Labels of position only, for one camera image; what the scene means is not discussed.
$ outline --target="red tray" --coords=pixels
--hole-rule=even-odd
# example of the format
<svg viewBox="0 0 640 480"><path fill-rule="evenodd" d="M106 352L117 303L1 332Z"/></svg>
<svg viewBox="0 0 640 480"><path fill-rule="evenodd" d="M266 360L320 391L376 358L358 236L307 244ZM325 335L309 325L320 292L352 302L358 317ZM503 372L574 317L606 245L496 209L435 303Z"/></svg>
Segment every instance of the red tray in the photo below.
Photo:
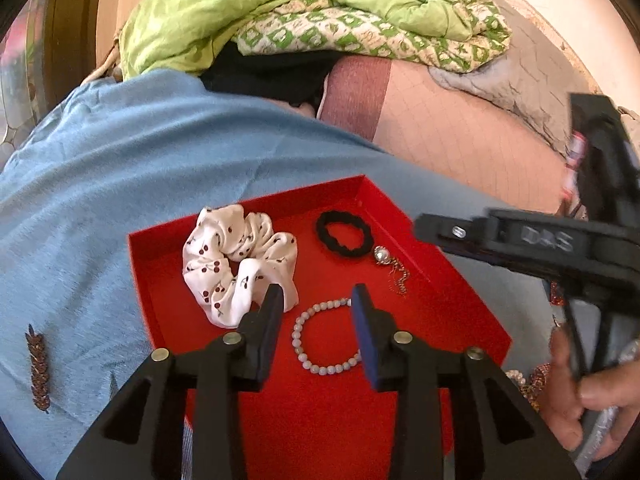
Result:
<svg viewBox="0 0 640 480"><path fill-rule="evenodd" d="M377 394L362 367L333 376L304 370L291 346L294 320L315 303L348 297L365 283L376 307L393 314L403 330L436 348L460 352L484 348L501 363L511 339L440 250L412 235L412 222L369 179L357 176L242 202L245 213L271 216L276 231L298 240L294 281L300 304L284 315L271 377L260 394L241 394L240 413L251 480L383 480L388 473L396 394ZM350 211L371 226L411 272L407 295L390 287L388 268L372 257L351 260L318 240L315 222L328 209ZM196 215L129 235L129 250L142 314L155 348L174 353L201 349L224 330L209 323L182 279L182 246ZM343 243L360 234L332 226ZM356 351L350 313L326 312L305 325L305 351L313 362L334 364ZM442 393L446 404L446 393ZM443 444L452 443L448 408L443 408ZM188 400L188 417L193 396Z"/></svg>

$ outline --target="cherry print scrunchie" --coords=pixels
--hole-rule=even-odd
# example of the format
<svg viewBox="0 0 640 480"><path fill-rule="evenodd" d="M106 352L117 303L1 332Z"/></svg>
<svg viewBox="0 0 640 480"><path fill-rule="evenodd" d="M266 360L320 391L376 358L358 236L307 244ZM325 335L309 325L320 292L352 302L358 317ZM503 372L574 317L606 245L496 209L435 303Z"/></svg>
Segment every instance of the cherry print scrunchie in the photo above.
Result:
<svg viewBox="0 0 640 480"><path fill-rule="evenodd" d="M298 244L291 233L274 233L265 213L249 213L239 204L204 208L182 248L182 275L207 318L235 328L251 308L262 304L270 283L284 292L284 312L298 304L293 272ZM240 262L234 276L229 260Z"/></svg>

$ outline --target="gray bead bracelet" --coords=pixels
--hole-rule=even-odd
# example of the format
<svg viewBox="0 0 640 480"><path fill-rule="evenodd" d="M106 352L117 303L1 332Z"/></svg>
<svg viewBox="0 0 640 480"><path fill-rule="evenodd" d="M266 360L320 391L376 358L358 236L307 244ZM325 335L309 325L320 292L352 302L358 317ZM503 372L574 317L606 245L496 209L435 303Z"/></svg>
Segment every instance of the gray bead bracelet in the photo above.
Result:
<svg viewBox="0 0 640 480"><path fill-rule="evenodd" d="M293 326L293 332L291 333L291 345L298 355L298 361L302 363L302 367L305 370L309 370L313 374L318 375L334 375L341 374L353 368L356 364L362 361L360 355L360 349L353 355L353 357L347 359L342 364L319 366L313 364L309 357L305 354L302 348L302 327L305 323L316 313L322 310L331 310L332 308L338 308L339 306L351 306L351 300L348 298L342 298L341 300L323 301L322 303L316 303L314 306L305 310L300 317L296 318L296 323Z"/></svg>

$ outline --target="blue fabric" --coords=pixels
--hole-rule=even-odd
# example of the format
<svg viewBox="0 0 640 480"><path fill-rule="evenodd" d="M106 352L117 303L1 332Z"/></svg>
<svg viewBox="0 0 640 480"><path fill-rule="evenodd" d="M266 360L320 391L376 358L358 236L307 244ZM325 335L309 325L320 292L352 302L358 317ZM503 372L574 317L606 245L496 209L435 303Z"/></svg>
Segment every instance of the blue fabric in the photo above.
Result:
<svg viewBox="0 0 640 480"><path fill-rule="evenodd" d="M252 196L365 173L406 213L468 217L495 200L357 136L157 70L85 85L0 174L0 417L45 479L150 351L128 233ZM509 366L546 358L538 280L452 259L514 337ZM49 414L31 402L24 332L49 347Z"/></svg>

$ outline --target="gray quilted fabric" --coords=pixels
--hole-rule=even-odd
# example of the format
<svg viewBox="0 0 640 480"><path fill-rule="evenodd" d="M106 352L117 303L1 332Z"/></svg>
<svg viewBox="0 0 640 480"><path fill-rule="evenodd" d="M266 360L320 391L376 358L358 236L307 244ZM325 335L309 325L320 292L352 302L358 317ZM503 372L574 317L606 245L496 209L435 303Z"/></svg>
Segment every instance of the gray quilted fabric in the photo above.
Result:
<svg viewBox="0 0 640 480"><path fill-rule="evenodd" d="M511 47L469 74L429 67L437 84L491 101L523 118L564 155L570 134L569 92L589 92L586 79L529 20L504 0L494 0L513 29Z"/></svg>

